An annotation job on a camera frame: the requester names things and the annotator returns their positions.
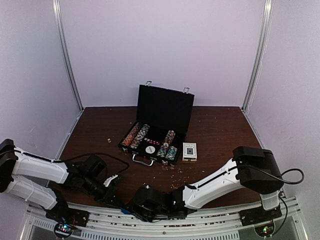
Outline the white dealer button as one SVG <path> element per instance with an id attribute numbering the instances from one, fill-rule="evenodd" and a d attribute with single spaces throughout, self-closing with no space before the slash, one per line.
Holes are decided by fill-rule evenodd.
<path id="1" fill-rule="evenodd" d="M 154 146 L 152 146 L 152 145 L 149 145 L 149 146 L 147 146 L 147 147 L 145 148 L 145 152 L 146 152 L 147 154 L 154 154 L 155 151 L 156 151 L 156 148 L 155 148 Z"/>

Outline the white playing card box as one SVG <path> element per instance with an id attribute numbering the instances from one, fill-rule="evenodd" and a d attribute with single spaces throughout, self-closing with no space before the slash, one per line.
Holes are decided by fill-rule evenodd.
<path id="1" fill-rule="evenodd" d="M 196 162 L 198 158 L 197 144 L 191 143 L 191 142 L 184 142 L 182 145 L 183 145 L 182 161 Z"/>

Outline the black poker set case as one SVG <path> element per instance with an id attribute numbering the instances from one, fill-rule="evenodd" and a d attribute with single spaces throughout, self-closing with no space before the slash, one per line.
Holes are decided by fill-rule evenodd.
<path id="1" fill-rule="evenodd" d="M 118 147 L 125 153 L 132 155 L 132 161 L 137 162 L 137 158 L 145 158 L 150 161 L 148 166 L 152 166 L 155 162 L 163 165 L 175 166 L 180 152 L 183 149 L 194 104 L 194 95 L 191 94 L 189 87 L 185 87 L 183 91 L 151 86 L 151 82 L 140 85 L 138 90 L 138 101 L 135 123 L 128 130 L 126 135 L 119 142 Z M 130 133 L 133 127 L 139 126 L 140 129 L 144 124 L 150 126 L 144 138 L 156 140 L 160 145 L 149 144 L 144 139 L 136 149 L 122 145 L 121 142 Z M 175 132 L 175 137 L 169 145 L 177 148 L 177 153 L 173 161 L 166 160 L 165 157 L 157 156 L 157 152 L 164 143 L 165 137 L 169 130 Z M 153 154 L 146 153 L 148 146 L 154 146 Z"/>

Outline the blue small blind button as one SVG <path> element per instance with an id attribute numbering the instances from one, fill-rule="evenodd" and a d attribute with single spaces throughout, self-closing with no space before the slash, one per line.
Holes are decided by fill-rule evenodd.
<path id="1" fill-rule="evenodd" d="M 125 215 L 129 215 L 130 214 L 130 212 L 128 212 L 126 209 L 124 209 L 124 208 L 122 208 L 121 209 L 121 212 L 123 213 L 123 214 L 125 214 Z"/>

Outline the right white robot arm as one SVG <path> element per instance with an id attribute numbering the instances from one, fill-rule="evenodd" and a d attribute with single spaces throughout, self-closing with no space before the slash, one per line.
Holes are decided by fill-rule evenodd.
<path id="1" fill-rule="evenodd" d="M 274 154 L 269 149 L 239 146 L 225 165 L 207 177 L 163 194 L 164 204 L 152 210 L 148 222 L 157 216 L 186 217 L 207 203 L 233 191 L 247 188 L 260 195 L 256 210 L 259 220 L 268 220 L 280 204 L 283 187 L 281 173 Z"/>

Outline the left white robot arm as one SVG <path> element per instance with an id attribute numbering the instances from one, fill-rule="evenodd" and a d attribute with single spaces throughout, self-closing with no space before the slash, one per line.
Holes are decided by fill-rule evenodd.
<path id="1" fill-rule="evenodd" d="M 7 138 L 0 144 L 0 191 L 52 211 L 61 222 L 72 218 L 72 211 L 63 195 L 33 182 L 31 178 L 80 188 L 100 204 L 121 208 L 123 202 L 113 186 L 119 175 L 115 174 L 104 182 L 98 181 L 97 177 L 107 168 L 106 164 L 96 153 L 85 157 L 87 159 L 79 163 L 50 159 L 24 151 Z"/>

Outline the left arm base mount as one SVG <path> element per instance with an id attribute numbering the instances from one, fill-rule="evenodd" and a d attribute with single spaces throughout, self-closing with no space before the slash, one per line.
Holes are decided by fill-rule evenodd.
<path id="1" fill-rule="evenodd" d="M 67 224 L 75 227 L 86 227 L 89 219 L 89 212 L 70 208 L 62 193 L 56 189 L 53 190 L 57 203 L 52 209 L 45 209 L 46 217 L 60 224 Z"/>

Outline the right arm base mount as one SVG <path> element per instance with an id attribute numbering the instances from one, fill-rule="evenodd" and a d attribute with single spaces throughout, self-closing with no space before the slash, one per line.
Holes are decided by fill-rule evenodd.
<path id="1" fill-rule="evenodd" d="M 249 226 L 280 218 L 282 216 L 282 211 L 280 205 L 271 210 L 265 210 L 262 206 L 259 206 L 241 210 L 238 214 L 242 226 Z"/>

